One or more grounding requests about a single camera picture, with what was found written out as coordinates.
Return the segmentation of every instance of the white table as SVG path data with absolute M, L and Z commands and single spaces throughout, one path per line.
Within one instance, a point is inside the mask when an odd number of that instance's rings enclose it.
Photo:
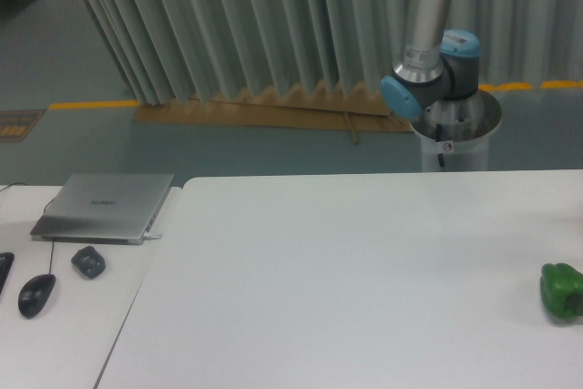
M 583 171 L 194 179 L 100 389 L 583 382 Z
M 0 295 L 0 375 L 5 388 L 92 388 L 128 314 L 159 241 L 140 246 L 94 245 L 106 270 L 85 279 L 71 263 L 86 244 L 55 245 L 56 285 L 34 319 L 18 311 L 18 293 L 31 278 L 48 272 L 51 243 L 31 241 L 29 232 L 59 187 L 11 187 L 0 192 L 0 252 L 15 262 Z M 172 189 L 152 233 L 166 227 L 180 194 Z

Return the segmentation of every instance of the logo on laptop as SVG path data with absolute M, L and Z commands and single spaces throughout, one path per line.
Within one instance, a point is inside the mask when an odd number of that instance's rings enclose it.
M 116 200 L 92 200 L 91 205 L 116 205 Z

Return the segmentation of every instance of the blue joint cap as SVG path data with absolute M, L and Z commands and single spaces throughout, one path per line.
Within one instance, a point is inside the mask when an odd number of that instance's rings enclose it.
M 381 79 L 381 96 L 384 103 L 402 118 L 415 118 L 423 111 L 409 90 L 394 77 Z
M 441 53 L 462 58 L 477 58 L 480 56 L 480 40 L 467 31 L 448 29 L 444 32 L 441 42 Z

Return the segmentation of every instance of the black cable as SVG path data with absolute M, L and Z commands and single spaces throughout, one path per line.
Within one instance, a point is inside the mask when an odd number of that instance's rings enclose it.
M 437 126 L 435 127 L 435 141 L 436 142 L 440 142 L 441 141 L 441 134 L 443 131 L 443 128 L 441 126 L 440 123 L 437 124 Z M 445 172 L 445 160 L 444 160 L 444 154 L 437 154 L 437 160 L 439 161 L 439 167 L 441 168 L 442 172 Z
M 55 241 L 53 241 L 53 246 L 51 247 L 51 261 L 48 264 L 48 273 L 53 270 L 53 252 L 55 252 Z
M 27 186 L 27 185 L 28 184 L 26 184 L 25 182 L 13 182 L 12 184 L 8 184 L 3 189 L 0 189 L 0 191 L 4 191 L 6 189 L 10 189 L 11 187 L 14 187 L 14 186 Z
M 46 205 L 45 205 L 45 209 L 43 210 L 43 214 L 45 214 L 45 213 L 46 213 L 46 208 L 47 208 L 49 205 L 51 205 L 51 203 L 52 203 L 54 200 L 55 200 L 55 198 L 51 199 L 51 200 L 48 202 L 48 204 L 46 204 Z
M 51 205 L 51 202 L 53 202 L 55 200 L 55 198 L 51 199 L 46 205 L 45 205 L 45 209 L 43 210 L 43 214 L 46 213 L 46 208 Z M 51 271 L 53 270 L 53 252 L 55 252 L 55 241 L 53 241 L 53 246 L 51 247 L 51 261 L 48 263 L 48 273 L 51 273 Z

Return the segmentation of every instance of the robotic arm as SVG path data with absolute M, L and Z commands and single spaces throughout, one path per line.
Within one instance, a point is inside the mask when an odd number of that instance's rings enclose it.
M 435 143 L 435 153 L 422 154 L 424 171 L 486 170 L 487 141 L 486 154 L 467 153 L 468 146 L 496 130 L 501 108 L 477 88 L 477 37 L 460 30 L 444 33 L 450 3 L 410 0 L 402 53 L 393 75 L 381 81 L 381 93 L 395 114 L 411 120 L 422 144 Z

